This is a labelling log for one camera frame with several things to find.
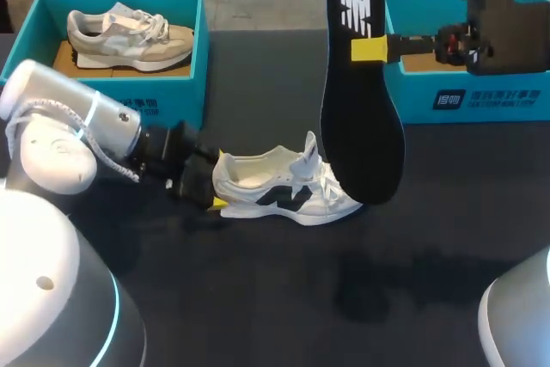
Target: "insole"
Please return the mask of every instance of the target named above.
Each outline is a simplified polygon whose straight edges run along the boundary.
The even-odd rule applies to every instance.
[[[249,176],[243,176],[239,178],[239,180],[236,182],[237,185],[240,187],[245,188],[257,188],[268,182],[273,177],[272,174],[266,172],[266,173],[257,173],[254,175]]]
[[[352,62],[351,40],[385,34],[385,0],[327,0],[328,67],[321,139],[342,189],[357,202],[389,201],[400,183],[405,137],[383,63]]]

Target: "beige sneaker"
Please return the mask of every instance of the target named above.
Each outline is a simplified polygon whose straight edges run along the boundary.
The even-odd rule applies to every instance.
[[[121,3],[103,15],[73,10],[67,17],[67,33],[79,68],[131,66],[152,72],[178,64],[193,51],[190,28]]]

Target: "yellow clip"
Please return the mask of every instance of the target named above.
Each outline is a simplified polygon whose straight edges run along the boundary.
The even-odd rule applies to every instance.
[[[388,62],[388,36],[351,40],[352,62]]]
[[[219,211],[228,206],[229,204],[225,201],[222,201],[220,198],[214,198],[214,203],[212,206],[208,209],[208,211]]]

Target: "sneaker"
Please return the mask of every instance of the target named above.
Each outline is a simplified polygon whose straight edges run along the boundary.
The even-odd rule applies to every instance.
[[[347,196],[308,132],[303,153],[278,146],[259,156],[222,154],[212,174],[222,217],[282,215],[301,225],[331,223],[361,204]]]
[[[121,3],[103,15],[73,10],[67,17],[69,42],[79,68],[131,66],[143,72],[165,70],[189,56],[193,31],[161,15],[132,10]]]

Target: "cable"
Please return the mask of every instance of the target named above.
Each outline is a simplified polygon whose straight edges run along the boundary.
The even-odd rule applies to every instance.
[[[34,109],[35,107],[54,107],[59,111],[69,115],[69,117],[72,120],[74,120],[75,123],[78,125],[78,127],[84,132],[84,136],[86,137],[86,140],[88,141],[90,148],[103,163],[105,163],[110,169],[113,169],[119,174],[125,176],[126,178],[130,178],[134,182],[139,182],[139,175],[134,173],[131,169],[128,169],[126,167],[123,167],[122,165],[119,165],[113,159],[107,156],[107,154],[101,149],[100,145],[95,140],[88,125],[86,125],[86,123],[83,121],[80,115],[78,115],[78,113],[73,111],[70,107],[66,106],[65,104],[58,101],[50,100],[50,99],[37,99],[37,100],[25,102],[25,104],[23,104],[21,107],[18,107],[17,110],[14,112],[14,114],[11,117],[11,120],[6,126],[6,138],[8,139],[8,151],[9,151],[10,158],[13,156],[13,151],[14,151],[16,126],[21,122],[28,122],[29,120],[32,120],[33,118],[31,116],[23,116],[23,115],[29,110]]]

